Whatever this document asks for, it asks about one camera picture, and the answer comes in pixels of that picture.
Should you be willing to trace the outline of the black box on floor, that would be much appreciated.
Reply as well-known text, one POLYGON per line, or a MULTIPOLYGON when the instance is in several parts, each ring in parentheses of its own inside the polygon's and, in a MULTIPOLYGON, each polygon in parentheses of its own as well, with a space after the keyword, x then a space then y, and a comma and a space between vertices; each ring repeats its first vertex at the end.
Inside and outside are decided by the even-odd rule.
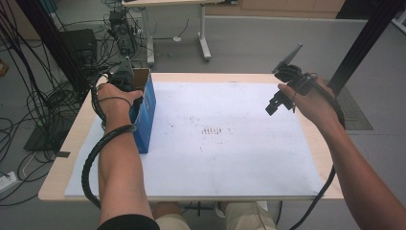
POLYGON ((97 61, 98 44, 91 29, 65 31, 59 35, 78 64, 93 64, 97 61))

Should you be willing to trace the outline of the white desk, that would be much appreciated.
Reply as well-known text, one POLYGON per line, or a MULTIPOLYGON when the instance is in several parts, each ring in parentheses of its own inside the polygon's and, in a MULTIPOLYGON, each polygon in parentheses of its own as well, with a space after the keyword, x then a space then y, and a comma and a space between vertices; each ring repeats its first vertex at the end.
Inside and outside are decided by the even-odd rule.
POLYGON ((206 6, 208 4, 218 4, 224 0, 122 0, 125 8, 137 8, 141 11, 144 24, 143 32, 147 40, 147 64, 153 66, 155 63, 155 52, 153 36, 149 30, 147 8, 156 6, 175 6, 175 5, 198 5, 200 7, 199 18, 200 27, 197 38, 202 50, 203 58, 209 61, 212 56, 206 39, 206 6))

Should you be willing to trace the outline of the person's right hand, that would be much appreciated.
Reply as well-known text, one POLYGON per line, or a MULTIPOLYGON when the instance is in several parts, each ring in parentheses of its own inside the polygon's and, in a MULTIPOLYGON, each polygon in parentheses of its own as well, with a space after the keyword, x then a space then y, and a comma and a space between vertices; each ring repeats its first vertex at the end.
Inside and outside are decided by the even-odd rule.
POLYGON ((278 88, 317 128, 333 130, 336 127, 343 127, 332 105, 316 89, 311 89, 307 95, 303 96, 297 94, 290 86, 284 83, 279 83, 278 88))

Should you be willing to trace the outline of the person's leg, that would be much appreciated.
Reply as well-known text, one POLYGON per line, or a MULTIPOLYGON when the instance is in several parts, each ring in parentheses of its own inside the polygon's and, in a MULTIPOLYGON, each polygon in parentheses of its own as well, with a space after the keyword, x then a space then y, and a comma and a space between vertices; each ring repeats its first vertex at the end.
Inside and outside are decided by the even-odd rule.
POLYGON ((177 202, 158 202, 152 215, 160 230, 191 230, 177 202))
POLYGON ((277 230, 270 213, 257 202, 221 202, 226 230, 277 230))

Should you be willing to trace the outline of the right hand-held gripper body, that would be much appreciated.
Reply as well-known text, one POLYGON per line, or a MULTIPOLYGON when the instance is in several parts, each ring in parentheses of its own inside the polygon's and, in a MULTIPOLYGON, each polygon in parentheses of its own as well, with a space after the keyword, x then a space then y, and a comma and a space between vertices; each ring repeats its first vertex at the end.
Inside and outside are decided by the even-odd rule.
POLYGON ((300 67, 291 64, 291 61, 302 47, 303 43, 298 43, 286 57, 280 60, 277 66, 272 70, 272 74, 297 93, 306 95, 311 89, 313 77, 310 74, 303 73, 300 67))

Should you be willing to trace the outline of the white table mat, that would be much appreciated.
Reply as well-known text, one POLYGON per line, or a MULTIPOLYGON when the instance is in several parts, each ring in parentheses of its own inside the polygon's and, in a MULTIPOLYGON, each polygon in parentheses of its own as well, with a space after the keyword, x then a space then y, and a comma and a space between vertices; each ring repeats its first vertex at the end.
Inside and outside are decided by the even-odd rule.
MULTIPOLYGON (((150 198, 313 197, 321 182, 297 115, 265 107, 274 83, 157 82, 150 198)), ((90 173, 99 193, 98 163, 90 173)))

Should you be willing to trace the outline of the person's right leg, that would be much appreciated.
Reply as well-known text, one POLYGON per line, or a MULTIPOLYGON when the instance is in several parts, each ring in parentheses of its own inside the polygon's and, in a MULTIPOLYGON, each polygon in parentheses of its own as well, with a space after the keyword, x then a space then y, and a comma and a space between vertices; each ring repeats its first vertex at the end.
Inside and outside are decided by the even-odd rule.
POLYGON ((277 230, 270 213, 257 202, 221 202, 226 230, 277 230))

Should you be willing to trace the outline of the blue cardboard box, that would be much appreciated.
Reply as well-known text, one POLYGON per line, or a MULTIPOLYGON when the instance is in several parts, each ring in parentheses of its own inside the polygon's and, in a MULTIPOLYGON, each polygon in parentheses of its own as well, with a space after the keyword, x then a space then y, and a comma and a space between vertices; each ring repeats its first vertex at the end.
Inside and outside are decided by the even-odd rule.
POLYGON ((134 101, 129 112, 130 121, 136 127, 133 136, 139 152, 148 153, 156 106, 150 70, 146 68, 135 69, 132 84, 137 90, 143 91, 143 96, 134 101))

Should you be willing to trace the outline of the white power strip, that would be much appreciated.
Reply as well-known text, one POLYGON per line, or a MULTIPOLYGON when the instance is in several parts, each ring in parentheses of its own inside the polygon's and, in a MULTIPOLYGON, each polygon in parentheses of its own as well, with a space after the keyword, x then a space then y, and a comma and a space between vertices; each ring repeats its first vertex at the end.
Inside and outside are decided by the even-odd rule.
POLYGON ((17 184, 17 177, 14 172, 9 172, 0 177, 0 194, 17 184))

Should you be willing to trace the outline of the grey floor mat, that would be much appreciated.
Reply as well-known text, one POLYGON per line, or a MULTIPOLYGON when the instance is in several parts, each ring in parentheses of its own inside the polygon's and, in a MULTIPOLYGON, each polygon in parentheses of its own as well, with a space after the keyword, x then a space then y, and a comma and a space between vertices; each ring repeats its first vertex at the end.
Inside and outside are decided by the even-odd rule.
POLYGON ((346 130, 373 130, 371 123, 346 87, 340 91, 337 101, 344 113, 346 130))

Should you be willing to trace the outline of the black frame post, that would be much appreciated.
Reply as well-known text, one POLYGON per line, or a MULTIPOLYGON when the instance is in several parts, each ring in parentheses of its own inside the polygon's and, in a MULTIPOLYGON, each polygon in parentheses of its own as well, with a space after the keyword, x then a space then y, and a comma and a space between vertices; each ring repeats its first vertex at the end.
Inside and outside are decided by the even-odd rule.
POLYGON ((338 96, 405 0, 383 0, 351 45, 327 86, 338 96))
POLYGON ((58 67, 80 95, 88 93, 90 86, 79 70, 56 28, 53 18, 43 8, 40 0, 15 0, 41 40, 48 48, 58 67))

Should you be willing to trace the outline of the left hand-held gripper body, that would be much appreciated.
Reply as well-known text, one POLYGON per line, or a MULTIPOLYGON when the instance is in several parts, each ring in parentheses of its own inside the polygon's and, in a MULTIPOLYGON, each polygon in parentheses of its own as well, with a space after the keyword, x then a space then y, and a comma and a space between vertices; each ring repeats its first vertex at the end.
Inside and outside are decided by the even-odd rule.
POLYGON ((109 77, 108 82, 115 85, 122 91, 133 91, 132 79, 134 77, 133 68, 129 57, 126 57, 119 68, 109 77))

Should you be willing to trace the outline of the person's left hand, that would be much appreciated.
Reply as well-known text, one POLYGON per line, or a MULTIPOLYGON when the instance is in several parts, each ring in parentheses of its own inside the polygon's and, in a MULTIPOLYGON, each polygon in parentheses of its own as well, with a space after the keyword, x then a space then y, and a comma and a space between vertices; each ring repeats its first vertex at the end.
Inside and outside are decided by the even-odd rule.
POLYGON ((129 110, 133 102, 143 96, 143 92, 135 90, 124 92, 110 83, 98 86, 99 105, 105 116, 105 131, 130 124, 129 110))

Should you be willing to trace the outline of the person's black sleeve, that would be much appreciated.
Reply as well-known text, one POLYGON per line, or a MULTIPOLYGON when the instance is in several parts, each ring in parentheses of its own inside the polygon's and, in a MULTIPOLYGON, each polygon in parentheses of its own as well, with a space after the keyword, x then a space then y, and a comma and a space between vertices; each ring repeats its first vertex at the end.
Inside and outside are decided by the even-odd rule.
POLYGON ((121 215, 102 223, 97 230, 160 230, 158 223, 142 215, 121 215))

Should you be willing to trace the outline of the person's left leg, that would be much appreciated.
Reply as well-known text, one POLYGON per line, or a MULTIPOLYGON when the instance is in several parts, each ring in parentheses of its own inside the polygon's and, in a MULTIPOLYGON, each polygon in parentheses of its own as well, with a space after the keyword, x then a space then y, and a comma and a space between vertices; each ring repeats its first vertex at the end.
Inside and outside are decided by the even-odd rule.
POLYGON ((191 230, 177 202, 158 202, 152 215, 160 230, 191 230))

